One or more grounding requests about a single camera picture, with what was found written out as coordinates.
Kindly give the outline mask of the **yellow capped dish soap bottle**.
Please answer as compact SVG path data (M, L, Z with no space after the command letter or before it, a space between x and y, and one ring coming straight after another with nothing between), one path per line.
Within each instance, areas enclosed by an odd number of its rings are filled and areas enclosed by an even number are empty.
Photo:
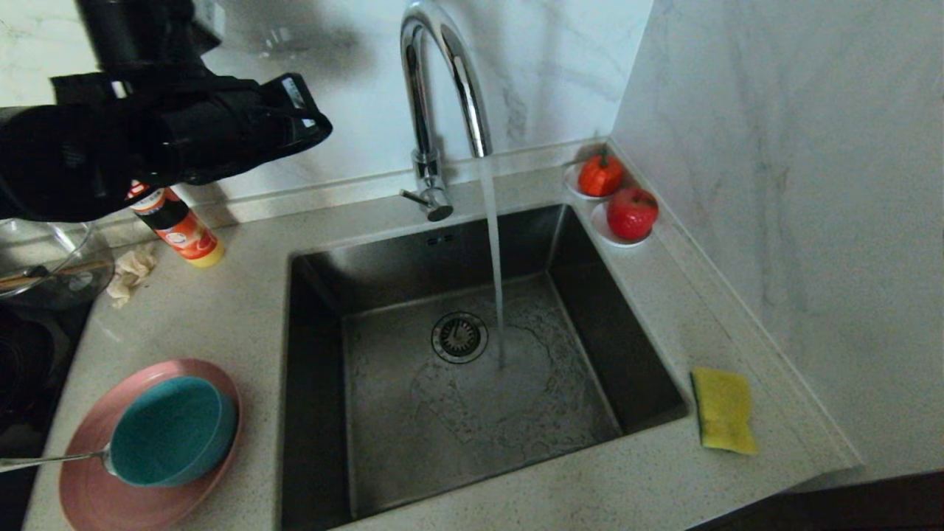
M223 243L172 188L134 179L128 199L133 201L131 211L196 268L210 268L225 255Z

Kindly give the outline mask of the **chrome gooseneck faucet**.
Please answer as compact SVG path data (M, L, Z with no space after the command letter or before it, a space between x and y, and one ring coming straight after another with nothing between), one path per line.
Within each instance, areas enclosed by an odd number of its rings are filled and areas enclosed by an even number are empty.
M493 143L481 83L465 38L436 0L414 0L403 14L399 47L416 141L411 158L418 189L401 190L399 194L415 202L429 222L440 222L453 214L453 205L446 192L428 105L423 60L426 36L435 43L451 72L473 156L480 159L492 155Z

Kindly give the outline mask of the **yellow green sponge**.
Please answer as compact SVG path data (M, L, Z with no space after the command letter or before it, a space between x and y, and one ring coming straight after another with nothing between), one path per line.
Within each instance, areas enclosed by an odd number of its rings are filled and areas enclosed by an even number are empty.
M752 391L748 379L736 372L711 367L693 367L690 379L697 404L701 446L756 456L758 444L749 427Z

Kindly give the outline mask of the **stainless steel sink basin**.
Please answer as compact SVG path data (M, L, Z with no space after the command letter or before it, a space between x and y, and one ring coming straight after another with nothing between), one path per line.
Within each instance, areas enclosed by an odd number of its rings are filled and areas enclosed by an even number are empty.
M326 531L607 443L687 404L576 212L499 216L506 369L486 221L292 259L281 531ZM431 348L442 316L489 332Z

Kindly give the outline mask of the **crumpled beige tissue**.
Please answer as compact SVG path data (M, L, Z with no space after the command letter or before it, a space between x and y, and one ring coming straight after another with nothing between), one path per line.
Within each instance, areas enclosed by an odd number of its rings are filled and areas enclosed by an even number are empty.
M111 307L120 309L125 306L157 263L154 242L135 246L121 255L114 264L114 275L105 287L105 292L112 298Z

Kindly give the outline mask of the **clear running water stream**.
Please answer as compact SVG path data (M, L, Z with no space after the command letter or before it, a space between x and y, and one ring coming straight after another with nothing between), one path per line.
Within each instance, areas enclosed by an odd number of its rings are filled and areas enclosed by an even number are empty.
M496 201L495 186L493 186L493 166L491 159L479 159L479 179L481 179L483 205L489 245L491 249L491 265L493 270L493 292L495 293L496 319L498 319L498 370L506 369L506 327L504 318L504 289L502 279L502 259L500 258L500 234L498 222L498 201Z

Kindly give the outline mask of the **clear glass bowl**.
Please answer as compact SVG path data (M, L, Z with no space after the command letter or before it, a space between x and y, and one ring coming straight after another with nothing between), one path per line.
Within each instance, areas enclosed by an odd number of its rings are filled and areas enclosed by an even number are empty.
M82 263L109 261L114 253L91 223L45 223L7 219L0 221L0 276L33 266L50 270ZM114 269L91 285L70 289L64 282L44 282L19 294L0 294L0 303L15 307L66 310L92 302L107 287Z

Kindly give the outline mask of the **brown wooden stick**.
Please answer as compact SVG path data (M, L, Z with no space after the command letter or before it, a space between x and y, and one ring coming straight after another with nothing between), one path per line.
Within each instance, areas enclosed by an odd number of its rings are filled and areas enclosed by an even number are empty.
M81 289L91 285L98 277L109 274L114 264L109 261L82 263L71 268L50 270L44 265L26 268L16 273L0 276L0 294L19 294L38 287L44 282L64 282L70 289Z

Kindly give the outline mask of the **round metal drain strainer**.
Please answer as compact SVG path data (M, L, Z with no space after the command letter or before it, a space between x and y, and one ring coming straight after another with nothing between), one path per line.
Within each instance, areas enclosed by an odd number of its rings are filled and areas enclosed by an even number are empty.
M439 359L463 365L482 356L488 340L489 332L481 317L468 312L453 312L435 323L429 343Z

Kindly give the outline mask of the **black stove top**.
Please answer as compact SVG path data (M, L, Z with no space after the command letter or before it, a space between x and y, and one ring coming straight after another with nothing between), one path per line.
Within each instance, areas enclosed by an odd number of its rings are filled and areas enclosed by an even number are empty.
M0 305L0 459L43 456L91 309Z

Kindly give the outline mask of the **teal bowl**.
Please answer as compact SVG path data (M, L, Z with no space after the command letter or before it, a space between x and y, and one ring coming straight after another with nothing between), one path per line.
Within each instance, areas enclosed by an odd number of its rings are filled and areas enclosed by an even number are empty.
M109 440L109 464L131 486L178 487L209 473L229 453L238 411L207 379L180 376L146 390Z

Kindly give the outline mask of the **red apple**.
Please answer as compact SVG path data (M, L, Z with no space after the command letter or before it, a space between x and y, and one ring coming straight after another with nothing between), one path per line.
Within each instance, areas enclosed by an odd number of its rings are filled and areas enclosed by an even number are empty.
M624 240L639 241L648 237L659 215L654 195L640 187L617 191L611 196L606 220L611 232Z

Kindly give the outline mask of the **metal spoon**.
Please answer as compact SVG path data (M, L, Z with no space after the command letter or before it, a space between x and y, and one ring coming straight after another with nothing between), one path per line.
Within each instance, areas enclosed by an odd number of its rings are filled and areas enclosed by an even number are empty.
M70 456L58 457L40 457L40 458L0 458L0 473L13 473L13 471L24 470L25 468L34 468L55 463L73 462L84 459L97 458L103 465L107 473L118 477L118 471L111 458L111 443L108 442L104 447L96 451L86 451L81 454L70 454Z

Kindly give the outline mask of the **pink plate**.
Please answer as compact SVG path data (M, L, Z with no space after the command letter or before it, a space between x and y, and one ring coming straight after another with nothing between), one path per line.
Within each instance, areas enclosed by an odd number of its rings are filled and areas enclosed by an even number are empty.
M239 440L240 394L226 371L199 359L145 367L112 387L81 421L67 453L104 447L133 400L156 384L180 376L207 379L233 399L238 420L229 453L209 473L178 487L131 486L107 473L97 458L66 462L60 471L58 492L62 511L75 531L168 531L199 507L225 474Z

